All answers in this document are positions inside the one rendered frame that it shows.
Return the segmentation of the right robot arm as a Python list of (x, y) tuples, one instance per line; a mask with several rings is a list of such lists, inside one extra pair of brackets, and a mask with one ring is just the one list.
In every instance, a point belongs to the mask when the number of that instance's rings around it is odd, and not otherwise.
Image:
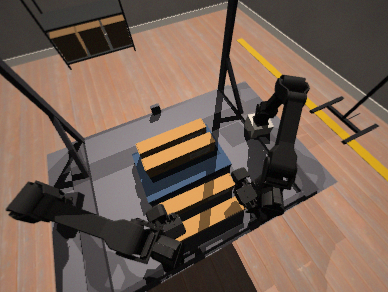
[[(52, 221), (103, 239), (109, 249), (126, 259), (148, 264), (151, 257), (173, 269), (179, 266), (185, 246), (183, 242), (175, 239), (186, 233), (179, 214), (173, 212), (166, 216), (167, 220), (160, 225), (165, 236), (159, 236), (160, 229), (155, 228), (153, 223), (140, 218), (131, 219), (131, 222), (125, 219), (112, 222), (110, 219), (72, 206), (73, 197), (63, 197), (65, 193), (59, 190), (39, 181), (34, 183), (29, 181), (8, 205), (6, 211), (10, 212), (10, 217), (18, 221), (32, 224)], [(144, 229), (144, 226), (149, 229)], [(140, 258), (133, 254), (140, 255)]]

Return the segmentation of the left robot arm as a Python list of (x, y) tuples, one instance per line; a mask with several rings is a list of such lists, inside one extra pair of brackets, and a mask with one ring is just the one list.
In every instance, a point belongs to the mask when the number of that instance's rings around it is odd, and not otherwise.
[[(268, 101), (262, 101), (256, 106), (253, 120), (256, 126), (264, 126), (269, 125), (269, 118), (277, 115), (278, 107), (282, 103), (284, 105), (275, 146), (268, 152), (262, 174), (257, 178), (261, 193), (254, 188), (254, 182), (249, 182), (234, 192), (239, 204), (247, 210), (257, 206), (256, 202), (261, 197), (261, 211), (264, 214), (284, 214), (283, 190), (291, 190), (298, 169), (294, 144), (302, 108), (310, 90), (305, 81), (306, 78), (303, 77), (281, 75), (276, 81), (275, 93)], [(288, 181), (283, 180), (283, 177), (288, 178)]]

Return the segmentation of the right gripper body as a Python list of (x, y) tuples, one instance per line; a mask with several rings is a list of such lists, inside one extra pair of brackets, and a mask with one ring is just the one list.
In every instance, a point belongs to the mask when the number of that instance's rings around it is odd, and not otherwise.
[[(146, 212), (148, 222), (155, 224), (154, 227), (158, 228), (158, 229), (160, 229), (160, 225), (162, 225), (161, 220), (164, 218), (163, 215), (166, 215), (166, 210), (165, 210), (165, 207), (163, 204), (158, 204), (158, 205), (152, 207), (151, 209), (147, 210), (147, 212)], [(164, 235), (163, 231), (161, 231), (161, 230), (159, 232), (159, 236), (160, 235)], [(181, 260), (178, 267), (180, 267), (183, 264), (184, 264), (184, 258), (182, 257), (182, 260)], [(164, 264), (162, 264), (162, 266), (163, 266), (164, 272), (166, 272), (166, 273), (174, 270), (173, 268), (166, 266)]]

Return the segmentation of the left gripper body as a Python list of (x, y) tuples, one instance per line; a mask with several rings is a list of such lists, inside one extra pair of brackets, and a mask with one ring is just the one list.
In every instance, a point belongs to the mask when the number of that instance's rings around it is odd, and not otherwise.
[[(232, 173), (231, 173), (231, 177), (233, 178), (233, 180), (235, 182), (237, 182), (237, 184), (240, 184), (242, 183), (243, 186), (246, 185), (247, 183), (249, 183), (249, 181), (247, 180), (248, 177), (250, 177), (249, 173), (247, 172), (247, 170), (242, 167), (242, 168), (239, 168), (239, 169), (236, 169), (234, 170)], [(257, 177), (258, 178), (258, 177)], [(252, 181), (254, 182), (256, 185), (254, 186), (254, 188), (256, 189), (257, 192), (260, 192), (261, 193), (261, 188), (260, 186), (258, 185), (258, 182), (257, 182), (257, 178)], [(261, 223), (264, 223), (266, 221), (268, 221), (269, 219), (273, 218), (274, 216), (269, 216), (269, 215), (266, 215), (264, 214), (262, 211), (261, 211), (261, 197), (260, 199), (257, 200), (257, 205), (259, 207), (257, 207), (256, 209), (256, 216), (257, 218), (259, 219), (259, 221)]]

